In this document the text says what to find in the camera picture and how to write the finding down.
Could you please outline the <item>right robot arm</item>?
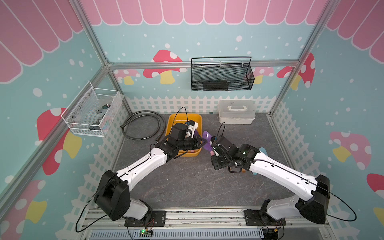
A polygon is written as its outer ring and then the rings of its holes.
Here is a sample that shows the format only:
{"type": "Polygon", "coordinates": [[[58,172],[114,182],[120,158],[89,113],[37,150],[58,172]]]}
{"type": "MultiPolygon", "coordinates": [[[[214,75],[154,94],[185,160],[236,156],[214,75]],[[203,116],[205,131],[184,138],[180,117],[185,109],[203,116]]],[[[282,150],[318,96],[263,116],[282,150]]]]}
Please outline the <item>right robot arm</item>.
{"type": "Polygon", "coordinates": [[[330,180],[324,175],[317,177],[300,173],[283,165],[248,144],[240,147],[224,136],[212,137],[211,157],[215,170],[228,169],[230,173],[250,171],[260,174],[287,188],[294,196],[280,200],[265,200],[260,215],[271,220],[303,217],[323,225],[329,206],[330,180]]]}

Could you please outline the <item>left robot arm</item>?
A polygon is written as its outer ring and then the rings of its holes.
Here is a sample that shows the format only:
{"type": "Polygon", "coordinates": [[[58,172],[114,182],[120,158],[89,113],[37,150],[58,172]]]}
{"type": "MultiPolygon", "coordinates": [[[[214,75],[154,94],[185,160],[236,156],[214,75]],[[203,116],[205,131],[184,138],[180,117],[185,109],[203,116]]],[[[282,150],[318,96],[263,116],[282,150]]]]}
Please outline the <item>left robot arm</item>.
{"type": "Polygon", "coordinates": [[[148,224],[153,209],[141,200],[130,197],[131,190],[158,167],[186,154],[201,149],[207,141],[196,134],[199,124],[188,121],[173,125],[170,134],[157,142],[150,152],[130,166],[113,172],[106,171],[94,196],[96,205],[112,220],[133,218],[148,224]]]}

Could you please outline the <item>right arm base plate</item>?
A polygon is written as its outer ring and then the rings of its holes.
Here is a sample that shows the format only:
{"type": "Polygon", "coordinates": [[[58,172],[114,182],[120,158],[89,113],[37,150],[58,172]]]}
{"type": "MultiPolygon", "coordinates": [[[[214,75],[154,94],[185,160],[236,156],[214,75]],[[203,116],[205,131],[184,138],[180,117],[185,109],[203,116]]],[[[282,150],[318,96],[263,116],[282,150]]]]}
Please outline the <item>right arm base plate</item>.
{"type": "Polygon", "coordinates": [[[277,228],[281,228],[282,226],[285,226],[287,224],[284,218],[275,220],[268,214],[261,213],[260,210],[246,209],[243,211],[243,213],[247,226],[275,226],[277,228]]]}

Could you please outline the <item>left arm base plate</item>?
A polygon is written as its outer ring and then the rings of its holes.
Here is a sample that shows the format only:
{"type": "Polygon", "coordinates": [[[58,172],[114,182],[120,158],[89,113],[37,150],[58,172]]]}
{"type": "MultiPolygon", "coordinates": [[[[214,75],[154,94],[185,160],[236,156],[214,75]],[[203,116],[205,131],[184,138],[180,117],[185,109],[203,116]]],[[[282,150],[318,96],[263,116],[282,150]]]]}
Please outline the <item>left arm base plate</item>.
{"type": "Polygon", "coordinates": [[[166,211],[149,211],[145,216],[137,220],[133,217],[125,219],[125,227],[164,227],[166,220],[166,211]]]}

